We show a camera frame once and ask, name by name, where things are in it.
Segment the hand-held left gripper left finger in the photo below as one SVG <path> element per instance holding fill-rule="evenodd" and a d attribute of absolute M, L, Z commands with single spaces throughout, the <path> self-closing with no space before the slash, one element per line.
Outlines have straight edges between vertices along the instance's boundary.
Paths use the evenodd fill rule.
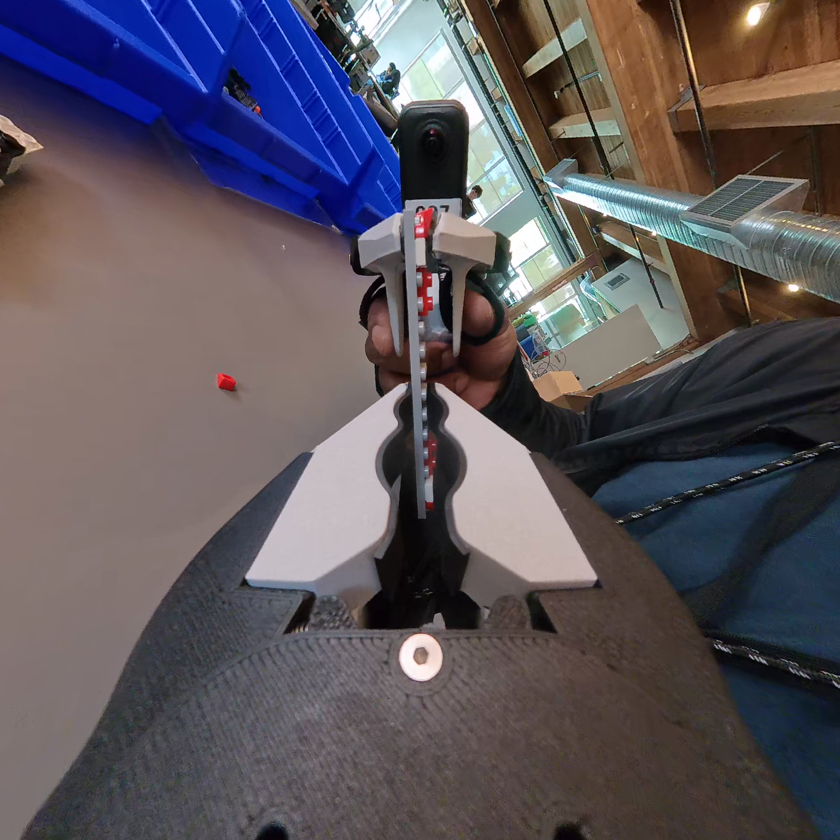
<path fill-rule="evenodd" d="M 245 575 L 252 587 L 337 596 L 359 611 L 381 589 L 376 562 L 396 533 L 403 456 L 384 467 L 403 433 L 403 385 L 312 450 Z"/>

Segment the stack of blue plastic bins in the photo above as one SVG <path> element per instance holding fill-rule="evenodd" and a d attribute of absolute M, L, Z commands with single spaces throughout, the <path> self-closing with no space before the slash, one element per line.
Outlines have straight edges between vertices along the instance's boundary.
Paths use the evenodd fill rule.
<path fill-rule="evenodd" d="M 397 154 L 292 2 L 2 1 L 2 56 L 146 124 L 206 178 L 348 235 L 402 208 Z"/>

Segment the person's blue garment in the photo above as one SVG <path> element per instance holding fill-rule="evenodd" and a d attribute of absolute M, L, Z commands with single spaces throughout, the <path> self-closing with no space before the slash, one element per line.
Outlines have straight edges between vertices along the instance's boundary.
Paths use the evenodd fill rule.
<path fill-rule="evenodd" d="M 688 606 L 820 838 L 839 838 L 838 448 L 625 469 L 594 494 Z"/>

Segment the person's right hand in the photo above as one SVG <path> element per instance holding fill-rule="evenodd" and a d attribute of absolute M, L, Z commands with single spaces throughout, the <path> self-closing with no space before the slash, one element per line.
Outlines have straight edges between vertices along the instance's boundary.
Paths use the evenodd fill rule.
<path fill-rule="evenodd" d="M 470 344 L 466 338 L 482 338 L 496 323 L 494 303 L 486 299 L 475 284 L 465 291 L 462 327 L 464 336 L 458 355 L 449 343 L 427 345 L 427 381 L 440 383 L 477 410 L 487 407 L 499 392 L 508 368 L 518 354 L 516 333 L 506 311 L 497 334 L 486 343 Z M 395 351 L 390 315 L 384 290 L 378 290 L 361 320 L 368 335 L 365 355 L 374 366 L 375 387 L 379 396 L 410 382 L 411 367 L 407 343 L 401 354 Z"/>

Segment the person's right forearm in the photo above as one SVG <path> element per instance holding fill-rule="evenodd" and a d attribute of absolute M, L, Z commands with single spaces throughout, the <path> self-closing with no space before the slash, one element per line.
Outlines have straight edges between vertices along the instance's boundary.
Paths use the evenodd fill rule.
<path fill-rule="evenodd" d="M 520 360 L 481 413 L 592 497 L 626 468 L 774 442 L 839 439 L 839 320 L 746 329 L 700 357 L 595 395 L 583 413 L 544 401 Z"/>

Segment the cardboard box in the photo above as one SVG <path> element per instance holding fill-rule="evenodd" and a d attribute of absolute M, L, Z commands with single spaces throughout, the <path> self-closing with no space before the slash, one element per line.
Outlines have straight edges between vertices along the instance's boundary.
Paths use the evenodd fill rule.
<path fill-rule="evenodd" d="M 591 397 L 570 371 L 549 371 L 533 381 L 538 394 L 552 405 L 583 413 Z"/>

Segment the silver ventilation duct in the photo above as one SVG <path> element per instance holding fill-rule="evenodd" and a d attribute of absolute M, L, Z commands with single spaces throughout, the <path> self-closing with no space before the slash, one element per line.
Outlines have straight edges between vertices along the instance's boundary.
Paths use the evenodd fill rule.
<path fill-rule="evenodd" d="M 567 159 L 543 181 L 556 198 L 839 302 L 838 218 L 802 211 L 807 180 L 738 175 L 697 196 L 581 174 Z"/>

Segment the grey desk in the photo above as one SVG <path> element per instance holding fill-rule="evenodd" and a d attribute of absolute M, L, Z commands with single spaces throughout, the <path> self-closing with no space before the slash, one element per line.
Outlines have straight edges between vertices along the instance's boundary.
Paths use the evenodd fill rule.
<path fill-rule="evenodd" d="M 2 838 L 76 758 L 217 530 L 375 402 L 332 229 L 2 58 L 44 149 L 2 187 Z M 236 392 L 216 374 L 232 375 Z"/>

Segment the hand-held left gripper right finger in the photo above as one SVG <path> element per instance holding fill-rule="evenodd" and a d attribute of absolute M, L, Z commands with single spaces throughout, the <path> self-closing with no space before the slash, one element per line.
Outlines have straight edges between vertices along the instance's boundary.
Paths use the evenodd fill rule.
<path fill-rule="evenodd" d="M 461 591 L 489 608 L 507 595 L 592 588 L 597 575 L 529 450 L 448 388 L 435 392 L 460 463 L 447 516 L 468 554 Z"/>

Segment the grey toy brick plate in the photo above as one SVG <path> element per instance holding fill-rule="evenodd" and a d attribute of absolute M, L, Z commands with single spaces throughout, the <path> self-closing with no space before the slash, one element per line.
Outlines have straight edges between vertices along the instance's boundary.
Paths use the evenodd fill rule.
<path fill-rule="evenodd" d="M 418 200 L 404 209 L 404 256 L 406 260 L 406 322 L 411 363 L 411 399 L 415 458 L 417 517 L 424 520 L 434 509 L 434 474 L 438 442 L 431 430 L 427 390 L 427 334 L 430 317 L 436 313 L 438 274 L 428 255 L 435 207 Z"/>

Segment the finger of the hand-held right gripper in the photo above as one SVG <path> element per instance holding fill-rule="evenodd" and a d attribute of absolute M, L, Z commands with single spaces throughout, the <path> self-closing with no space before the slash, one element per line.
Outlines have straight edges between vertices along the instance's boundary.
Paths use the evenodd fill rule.
<path fill-rule="evenodd" d="M 451 273 L 451 333 L 454 357 L 459 356 L 466 280 L 470 270 L 491 268 L 496 234 L 456 214 L 440 214 L 434 227 L 434 256 Z"/>
<path fill-rule="evenodd" d="M 395 352 L 403 354 L 409 340 L 405 215 L 394 214 L 363 233 L 358 240 L 360 266 L 382 276 Z"/>

